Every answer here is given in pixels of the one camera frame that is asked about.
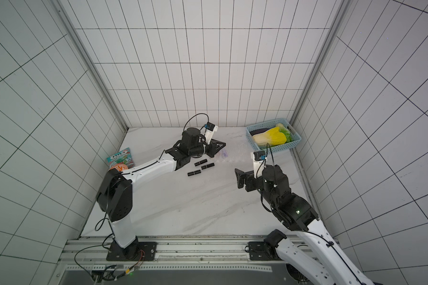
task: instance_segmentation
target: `snack bag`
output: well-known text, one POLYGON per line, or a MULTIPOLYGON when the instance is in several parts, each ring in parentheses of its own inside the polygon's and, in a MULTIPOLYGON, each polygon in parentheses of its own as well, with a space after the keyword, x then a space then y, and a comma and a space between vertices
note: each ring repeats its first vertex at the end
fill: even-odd
POLYGON ((113 154, 106 160, 109 164, 109 170, 115 168, 119 171, 124 171, 126 169, 135 167, 135 163, 131 159, 130 148, 128 147, 116 154, 113 154))

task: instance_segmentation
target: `white tile wall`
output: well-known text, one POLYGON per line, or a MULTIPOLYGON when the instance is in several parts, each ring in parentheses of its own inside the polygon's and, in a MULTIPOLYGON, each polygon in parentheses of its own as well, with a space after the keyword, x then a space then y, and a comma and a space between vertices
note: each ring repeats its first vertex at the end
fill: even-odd
POLYGON ((47 284, 125 135, 57 17, 48 0, 0 1, 0 284, 47 284))
POLYGON ((290 119, 340 3, 62 2, 130 127, 290 119))
POLYGON ((294 125, 346 254, 375 282, 428 284, 428 0, 353 1, 294 125))

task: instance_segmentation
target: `metal frame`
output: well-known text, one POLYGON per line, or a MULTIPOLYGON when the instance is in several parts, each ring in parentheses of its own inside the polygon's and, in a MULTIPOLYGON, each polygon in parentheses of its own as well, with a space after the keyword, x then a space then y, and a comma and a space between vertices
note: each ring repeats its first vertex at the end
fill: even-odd
POLYGON ((328 54, 328 51, 331 47, 331 44, 336 38, 336 34, 339 30, 339 27, 341 26, 342 20, 344 19, 347 11, 349 10, 351 3, 352 3, 352 0, 342 0, 342 3, 339 5, 338 11, 336 12, 335 19, 330 26, 330 32, 328 33, 328 36, 325 38, 322 49, 320 50, 320 53, 317 56, 317 60, 315 61, 314 68, 312 69, 311 74, 309 75, 308 81, 304 85, 303 93, 301 94, 301 97, 299 98, 297 103, 297 108, 295 109, 295 112, 293 112, 292 118, 290 119, 291 125, 293 125, 293 123, 295 122, 299 112, 301 111, 301 107, 304 100, 306 100, 306 98, 308 97, 309 90, 312 88, 312 85, 314 84, 315 77, 317 73, 320 71, 320 66, 322 65, 322 62, 325 60, 328 54))
MULTIPOLYGON (((270 266, 263 265, 264 261, 251 261, 245 252, 248 242, 262 242, 265 236, 147 236, 138 237, 140 242, 157 242, 157 251, 154 261, 144 262, 139 270, 250 270, 272 272, 270 266)), ((65 271, 83 270, 74 262, 74 255, 83 248, 102 244, 104 237, 82 237, 78 240, 69 240, 63 248, 60 261, 49 285, 57 285, 65 271)), ((297 235, 288 235, 287 241, 310 258, 317 261, 312 248, 297 235)), ((135 262, 106 261, 108 251, 101 246, 89 248, 78 254, 76 261, 89 269, 102 270, 106 265, 117 264, 118 269, 131 266, 135 262)), ((285 261, 266 261, 266 264, 285 263, 285 261)))
POLYGON ((108 88, 106 88, 103 80, 100 77, 100 73, 98 73, 97 68, 95 67, 91 57, 86 51, 86 48, 84 44, 82 43, 81 39, 78 36, 78 33, 76 32, 76 29, 73 26, 73 23, 71 22, 70 18, 67 16, 67 12, 65 11, 65 8, 62 4, 60 4, 59 0, 51 0, 53 8, 57 12, 57 14, 60 17, 60 20, 63 23, 63 26, 65 26, 65 29, 67 30, 67 34, 72 40, 75 48, 77 49, 78 53, 81 55, 82 60, 84 61, 84 64, 87 66, 87 69, 92 73, 93 79, 97 86, 100 88, 103 97, 105 97, 108 101, 108 104, 111 108, 111 110, 114 112, 114 115, 118 118, 120 122, 120 126, 124 129, 125 132, 127 132, 128 127, 126 122, 124 121, 124 118, 119 112, 119 109, 117 109, 116 104, 114 103, 111 94, 108 91, 108 88))

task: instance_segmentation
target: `green vegetable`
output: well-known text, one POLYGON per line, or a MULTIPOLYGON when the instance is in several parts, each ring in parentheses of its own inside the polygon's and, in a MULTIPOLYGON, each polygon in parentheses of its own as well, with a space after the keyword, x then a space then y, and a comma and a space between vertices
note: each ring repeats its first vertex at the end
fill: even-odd
POLYGON ((286 127, 284 127, 282 123, 277 123, 276 127, 279 127, 279 132, 285 134, 285 137, 287 139, 286 143, 292 141, 292 135, 290 134, 290 131, 286 127))

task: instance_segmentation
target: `black cable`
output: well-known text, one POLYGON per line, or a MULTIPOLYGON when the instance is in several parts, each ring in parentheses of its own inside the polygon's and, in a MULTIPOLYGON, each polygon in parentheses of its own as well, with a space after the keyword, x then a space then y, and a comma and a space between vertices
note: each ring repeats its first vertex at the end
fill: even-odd
POLYGON ((83 248, 83 249, 81 249, 80 251, 78 251, 75 255, 74 255, 74 262, 79 266, 79 267, 81 267, 82 269, 84 269, 84 271, 85 272, 87 272, 87 274, 89 274, 89 276, 90 276, 90 278, 92 279, 92 281, 94 281, 94 282, 96 282, 96 280, 93 278, 93 276, 92 276, 92 274, 89 272, 89 271, 87 271, 87 269, 85 269, 83 266, 81 266, 77 261, 76 261, 76 256, 81 252, 81 251, 83 251, 83 250, 86 250, 86 249, 88 249, 88 248, 95 248, 95 247, 98 247, 98 246, 101 246, 101 247, 103 247, 103 248, 105 248, 105 241, 110 237, 110 236, 112 236, 113 235, 113 233, 112 234, 110 234, 109 236, 107 236, 104 240, 103 240, 103 242, 101 243, 101 244, 99 244, 99 245, 93 245, 93 246, 89 246, 89 247, 86 247, 86 248, 83 248))
POLYGON ((349 265, 347 265, 347 262, 345 262, 345 260, 342 258, 342 256, 339 254, 339 252, 336 250, 336 248, 333 246, 334 245, 334 242, 332 242, 332 241, 327 241, 324 237, 322 237, 322 236, 319 236, 318 234, 316 234, 316 233, 312 233, 312 232, 303 232, 303 233, 310 233, 310 234, 313 234, 313 235, 315 235, 315 236, 318 236, 319 238, 321 238, 321 239, 323 239, 327 244, 326 244, 326 246, 327 247, 331 247, 332 249, 334 249, 335 250, 335 252, 336 252, 336 254, 339 256, 339 258, 342 260, 342 262, 344 262, 344 264, 347 266, 347 268, 350 270, 350 272, 352 272, 352 274, 354 275, 354 277, 355 277, 355 279, 357 279, 357 281, 360 283, 360 284, 364 284, 364 283, 362 283, 360 280, 359 280, 359 278, 355 275, 355 273, 353 272, 353 270, 350 268, 350 266, 349 265))
POLYGON ((109 249, 110 248, 107 248, 107 247, 105 247, 104 246, 104 242, 110 237, 110 236, 112 236, 112 235, 114 235, 114 233, 111 233, 110 235, 108 235, 104 240, 103 240, 103 242, 101 243, 101 246, 104 248, 104 249, 107 249, 108 251, 109 251, 109 249))
POLYGON ((164 153, 164 152, 165 152, 165 150, 163 150, 163 151, 161 152, 160 157, 159 157, 159 158, 158 158, 154 163, 151 163, 151 164, 149 164, 148 166, 145 166, 145 167, 143 167, 143 168, 139 168, 138 170, 132 171, 132 172, 130 172, 130 173, 134 173, 134 172, 137 172, 137 171, 143 170, 144 168, 148 168, 148 167, 150 167, 150 166, 154 165, 155 163, 157 163, 157 162, 160 160, 160 158, 161 158, 161 156, 163 156, 163 153, 164 153))
POLYGON ((267 154, 268 154, 268 147, 270 148, 270 152, 271 152, 271 158, 272 158, 272 169, 274 172, 274 184, 276 184, 276 169, 274 168, 274 157, 272 155, 272 150, 271 150, 271 146, 269 143, 267 143, 267 154))
POLYGON ((117 264, 113 264, 113 265, 109 265, 109 266, 106 266, 104 269, 103 269, 103 272, 102 272, 102 274, 101 274, 101 276, 100 276, 100 280, 97 282, 97 283, 101 283, 103 280, 105 280, 105 281, 114 281, 115 280, 115 276, 114 276, 114 272, 116 271, 116 266, 117 266, 117 264), (105 272, 108 270, 108 269, 110 269, 110 268, 114 268, 114 271, 110 271, 110 272, 108 272, 108 276, 104 276, 104 274, 105 274, 105 272))
POLYGON ((190 119, 188 119, 188 121, 186 122, 186 124, 184 125, 183 131, 185 131, 185 127, 187 126, 188 122, 190 122, 191 119, 193 119, 194 117, 198 116, 198 115, 206 115, 206 117, 208 117, 208 122, 209 122, 209 116, 206 113, 198 113, 195 114, 193 117, 191 117, 190 119))
MULTIPOLYGON (((256 172, 256 174, 255 174, 255 177, 257 177, 257 178, 258 178, 258 170, 260 170, 260 168, 262 167, 262 165, 263 165, 263 164, 265 164, 265 166, 266 166, 266 160, 267 160, 267 157, 268 157, 268 148, 267 148, 267 155, 265 156, 265 158, 263 159, 262 163, 261 163, 261 164, 260 164, 260 166, 258 167, 257 172, 256 172)), ((270 209, 268 209, 268 208, 265 206, 265 204, 263 204, 263 191, 260 191, 260 202, 262 202, 262 206, 263 206, 263 208, 265 208, 265 210, 267 210, 268 212, 272 213, 272 211, 271 211, 270 209)))
POLYGON ((103 224, 104 224, 104 220, 109 220, 107 217, 106 217, 106 212, 104 213, 104 217, 103 217, 103 219, 101 219, 101 220, 99 220, 98 221, 98 223, 95 225, 95 227, 93 228, 96 232, 98 232, 98 231, 100 231, 100 229, 102 228, 102 226, 103 226, 103 224))

